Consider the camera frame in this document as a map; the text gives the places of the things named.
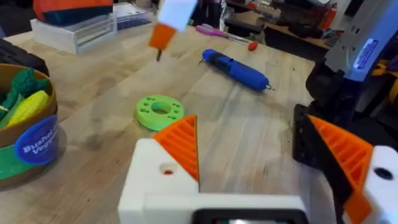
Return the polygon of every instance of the wooden tabletop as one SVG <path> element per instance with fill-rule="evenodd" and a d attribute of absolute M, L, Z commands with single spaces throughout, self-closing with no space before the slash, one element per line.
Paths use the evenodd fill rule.
<path fill-rule="evenodd" d="M 151 94 L 174 97 L 186 114 L 198 115 L 203 192 L 301 195 L 313 223 L 333 223 L 324 176 L 291 156 L 293 108 L 311 100 L 304 83 L 314 63 L 264 45 L 248 52 L 192 28 L 156 62 L 157 51 L 147 45 L 152 27 L 121 31 L 81 55 L 38 44 L 32 33 L 7 38 L 47 63 L 61 153 L 39 177 L 0 192 L 1 223 L 118 223 L 134 145 L 154 134 L 134 114 L 138 100 Z M 260 70 L 276 91 L 253 92 L 198 64 L 209 48 Z"/>

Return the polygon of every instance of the orange triangular bracket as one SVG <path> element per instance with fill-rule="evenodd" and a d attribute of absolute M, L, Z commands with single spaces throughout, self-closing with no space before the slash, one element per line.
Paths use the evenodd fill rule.
<path fill-rule="evenodd" d="M 314 116 L 308 116 L 351 185 L 362 190 L 373 146 L 354 134 Z"/>
<path fill-rule="evenodd" d="M 197 116 L 186 116 L 153 137 L 196 181 L 199 180 Z"/>

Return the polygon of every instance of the blue screwdriver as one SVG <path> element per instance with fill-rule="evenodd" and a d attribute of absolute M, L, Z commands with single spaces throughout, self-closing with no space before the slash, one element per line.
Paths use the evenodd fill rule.
<path fill-rule="evenodd" d="M 273 87 L 269 85 L 268 78 L 256 69 L 235 61 L 213 49 L 203 51 L 202 56 L 204 61 L 253 90 L 274 90 Z"/>

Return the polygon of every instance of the cardboard bowl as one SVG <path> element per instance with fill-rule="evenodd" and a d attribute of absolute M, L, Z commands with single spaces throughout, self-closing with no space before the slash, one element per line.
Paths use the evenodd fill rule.
<path fill-rule="evenodd" d="M 10 90 L 12 79 L 19 71 L 23 69 L 26 69 L 26 67 L 0 63 L 0 91 L 7 93 Z M 49 79 L 48 76 L 41 72 L 36 70 L 34 72 L 37 79 Z M 15 171 L 15 175 L 9 177 L 0 177 L 0 187 L 8 187 L 23 182 L 33 175 L 38 174 L 45 167 L 45 165 L 33 166 L 25 164 L 14 154 L 14 147 L 12 146 L 15 144 L 19 136 L 27 131 L 30 127 L 48 116 L 57 114 L 55 89 L 51 81 L 49 81 L 49 83 L 49 86 L 45 90 L 45 92 L 49 95 L 49 99 L 47 100 L 45 106 L 37 114 L 10 127 L 0 128 L 0 173 L 4 173 L 5 169 L 7 169 L 9 174 L 13 174 L 12 171 L 17 170 Z"/>

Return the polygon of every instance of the yellow toy corn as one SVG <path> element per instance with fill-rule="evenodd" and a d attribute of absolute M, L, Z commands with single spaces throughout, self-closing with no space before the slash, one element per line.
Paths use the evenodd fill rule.
<path fill-rule="evenodd" d="M 35 115 L 43 108 L 48 98 L 48 94 L 46 94 L 43 90 L 37 91 L 30 97 L 26 98 L 20 103 L 20 105 L 15 110 L 15 113 L 11 116 L 7 127 Z"/>

